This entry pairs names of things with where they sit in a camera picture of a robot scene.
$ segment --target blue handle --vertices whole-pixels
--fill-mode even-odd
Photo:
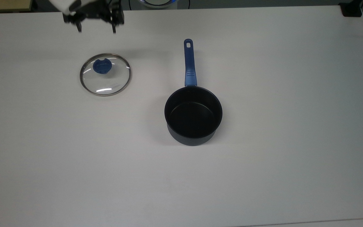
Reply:
[[[186,62],[186,78],[184,79],[184,86],[197,86],[193,40],[186,39],[184,41],[184,61]]]

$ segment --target white table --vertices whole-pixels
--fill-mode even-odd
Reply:
[[[125,12],[113,35],[59,13],[0,15],[0,227],[226,227],[363,218],[363,17],[339,6]],[[223,120],[167,131],[183,40]],[[133,72],[83,89],[91,56]]]

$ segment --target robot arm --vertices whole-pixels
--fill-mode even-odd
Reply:
[[[113,33],[116,26],[124,24],[124,13],[121,0],[49,0],[62,12],[65,23],[72,23],[82,31],[81,22],[86,19],[102,19],[112,25]]]

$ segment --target black saucepan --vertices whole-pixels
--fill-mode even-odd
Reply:
[[[197,86],[193,41],[184,41],[185,87],[175,91],[166,102],[164,116],[170,134],[184,145],[208,141],[222,120],[222,106],[216,96]]]

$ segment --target black object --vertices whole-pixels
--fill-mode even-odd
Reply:
[[[102,19],[103,21],[112,25],[113,33],[116,33],[116,26],[124,24],[124,13],[121,7],[121,1],[109,3],[106,0],[97,0],[85,6],[81,6],[81,1],[77,0],[69,6],[73,15],[65,15],[64,22],[72,23],[77,26],[79,32],[82,31],[81,22],[86,19]]]
[[[341,7],[341,12],[344,17],[361,17],[362,11],[360,10],[359,4],[363,0],[353,0],[350,3],[339,3],[338,5]]]
[[[197,86],[193,41],[190,39],[184,41],[184,56],[186,86],[167,99],[164,117],[173,138],[184,145],[196,146],[215,134],[222,120],[222,106],[213,93]]]

